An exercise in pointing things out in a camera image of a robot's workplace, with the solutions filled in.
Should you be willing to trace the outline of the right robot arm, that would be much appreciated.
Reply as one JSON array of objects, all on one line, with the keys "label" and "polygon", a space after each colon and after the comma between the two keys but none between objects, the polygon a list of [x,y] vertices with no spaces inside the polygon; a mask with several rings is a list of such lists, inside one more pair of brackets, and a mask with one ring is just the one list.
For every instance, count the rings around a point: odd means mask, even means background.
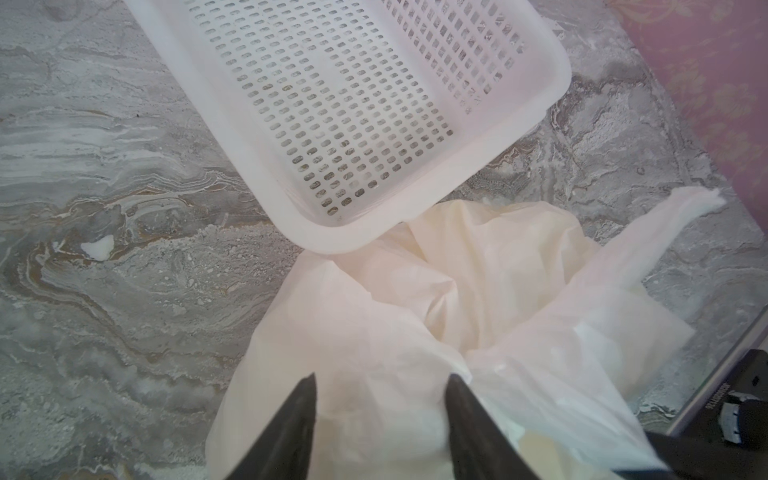
[{"label": "right robot arm", "polygon": [[622,479],[765,479],[767,352],[747,351],[676,435],[646,434],[669,469]]}]

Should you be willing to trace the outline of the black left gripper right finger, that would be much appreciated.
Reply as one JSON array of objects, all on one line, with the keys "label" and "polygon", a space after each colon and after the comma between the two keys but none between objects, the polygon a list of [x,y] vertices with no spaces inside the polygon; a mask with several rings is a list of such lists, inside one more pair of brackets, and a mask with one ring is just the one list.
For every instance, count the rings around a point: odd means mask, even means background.
[{"label": "black left gripper right finger", "polygon": [[449,376],[444,401],[456,480],[538,479],[460,375]]}]

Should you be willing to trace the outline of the white plastic bag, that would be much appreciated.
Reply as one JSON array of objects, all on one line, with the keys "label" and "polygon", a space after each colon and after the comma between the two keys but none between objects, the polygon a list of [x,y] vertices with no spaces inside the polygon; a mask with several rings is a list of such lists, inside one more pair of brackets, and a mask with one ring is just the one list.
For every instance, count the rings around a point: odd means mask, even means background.
[{"label": "white plastic bag", "polygon": [[312,479],[449,479],[460,376],[547,479],[661,466],[628,402],[691,338],[643,279],[715,190],[681,187],[605,245],[545,202],[433,206],[356,251],[301,253],[208,434],[223,479],[314,376]]}]

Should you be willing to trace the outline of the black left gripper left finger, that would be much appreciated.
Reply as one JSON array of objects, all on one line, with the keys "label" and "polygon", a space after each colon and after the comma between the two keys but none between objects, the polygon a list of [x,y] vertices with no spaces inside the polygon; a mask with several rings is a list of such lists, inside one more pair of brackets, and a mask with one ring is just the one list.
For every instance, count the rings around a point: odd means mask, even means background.
[{"label": "black left gripper left finger", "polygon": [[308,477],[316,421],[315,374],[288,395],[228,480],[304,480]]}]

